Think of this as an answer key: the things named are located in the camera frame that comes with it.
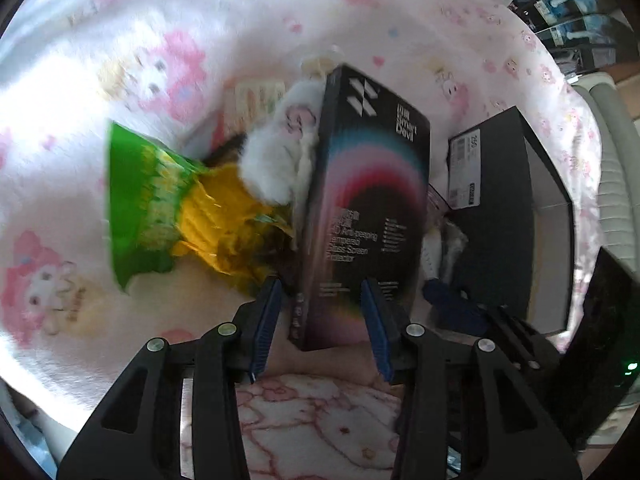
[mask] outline barcode label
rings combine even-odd
[[[449,207],[462,209],[480,205],[480,130],[454,139],[450,152]]]
[[[465,145],[466,145],[466,142],[464,137],[456,141],[456,160],[464,160]]]

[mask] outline quilted gray padding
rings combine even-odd
[[[637,272],[640,204],[635,203],[632,196],[640,193],[640,182],[636,182],[637,190],[630,190],[629,178],[633,180],[636,172],[633,168],[630,170],[631,174],[628,174],[624,162],[629,164],[630,158],[640,156],[640,137],[614,88],[599,84],[591,92],[577,86],[575,90],[593,111],[602,138],[602,177],[598,188],[598,206],[605,236],[604,246],[633,272]],[[620,149],[633,151],[631,156],[625,153],[621,162]]]

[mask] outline screen protector box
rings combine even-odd
[[[568,323],[574,208],[542,144],[517,108],[449,141],[449,218],[468,237],[452,287],[505,305],[540,333]]]
[[[430,126],[341,65],[327,79],[290,338],[304,350],[369,339],[360,285],[411,306],[425,225]]]

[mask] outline white plush toy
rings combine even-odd
[[[293,204],[293,227],[300,235],[314,168],[325,81],[293,85],[269,121],[249,132],[240,158],[240,177],[264,203]]]

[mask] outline yellow wrapper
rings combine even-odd
[[[234,285],[261,285],[271,269],[256,255],[267,238],[291,229],[273,206],[262,204],[244,188],[236,164],[225,164],[200,175],[180,205],[181,240],[173,256],[196,253],[217,272],[233,277]]]

